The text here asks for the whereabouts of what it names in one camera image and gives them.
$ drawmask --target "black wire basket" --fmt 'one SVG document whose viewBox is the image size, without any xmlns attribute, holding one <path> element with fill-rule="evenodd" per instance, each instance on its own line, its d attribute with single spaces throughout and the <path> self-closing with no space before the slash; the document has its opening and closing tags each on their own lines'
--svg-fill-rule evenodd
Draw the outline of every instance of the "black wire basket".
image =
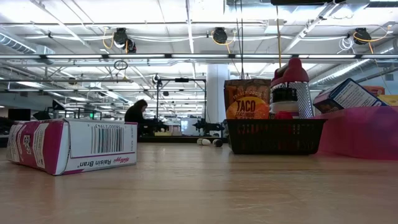
<svg viewBox="0 0 398 224">
<path fill-rule="evenodd" d="M 228 119 L 235 154 L 317 153 L 325 119 Z"/>
</svg>

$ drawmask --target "pink bin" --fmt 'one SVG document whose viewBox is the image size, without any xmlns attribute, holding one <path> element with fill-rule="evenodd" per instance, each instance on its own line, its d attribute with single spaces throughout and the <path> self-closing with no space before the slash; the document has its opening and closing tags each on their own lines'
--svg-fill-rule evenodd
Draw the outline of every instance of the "pink bin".
<svg viewBox="0 0 398 224">
<path fill-rule="evenodd" d="M 318 154 L 398 160 L 398 106 L 348 108 L 315 118 L 328 119 Z"/>
</svg>

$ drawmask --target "barcode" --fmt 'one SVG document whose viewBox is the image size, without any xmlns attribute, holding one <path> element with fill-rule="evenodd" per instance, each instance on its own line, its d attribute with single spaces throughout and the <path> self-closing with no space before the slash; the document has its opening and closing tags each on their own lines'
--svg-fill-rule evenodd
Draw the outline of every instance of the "barcode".
<svg viewBox="0 0 398 224">
<path fill-rule="evenodd" d="M 123 128 L 91 127 L 91 153 L 123 152 Z"/>
</svg>

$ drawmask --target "person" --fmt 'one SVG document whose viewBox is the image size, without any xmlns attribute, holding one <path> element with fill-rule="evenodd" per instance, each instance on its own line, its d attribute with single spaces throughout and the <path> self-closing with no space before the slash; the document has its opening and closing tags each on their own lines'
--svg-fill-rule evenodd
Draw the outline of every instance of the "person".
<svg viewBox="0 0 398 224">
<path fill-rule="evenodd" d="M 134 105 L 132 105 L 124 115 L 125 122 L 137 122 L 145 123 L 145 119 L 142 115 L 145 112 L 148 104 L 145 100 L 139 100 Z"/>
</svg>

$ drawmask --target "blue box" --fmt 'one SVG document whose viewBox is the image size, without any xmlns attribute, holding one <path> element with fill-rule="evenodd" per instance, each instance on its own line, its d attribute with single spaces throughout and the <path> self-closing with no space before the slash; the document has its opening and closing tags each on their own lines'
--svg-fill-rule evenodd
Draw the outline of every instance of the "blue box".
<svg viewBox="0 0 398 224">
<path fill-rule="evenodd" d="M 350 78 L 320 93 L 313 105 L 321 113 L 362 106 L 387 106 Z"/>
</svg>

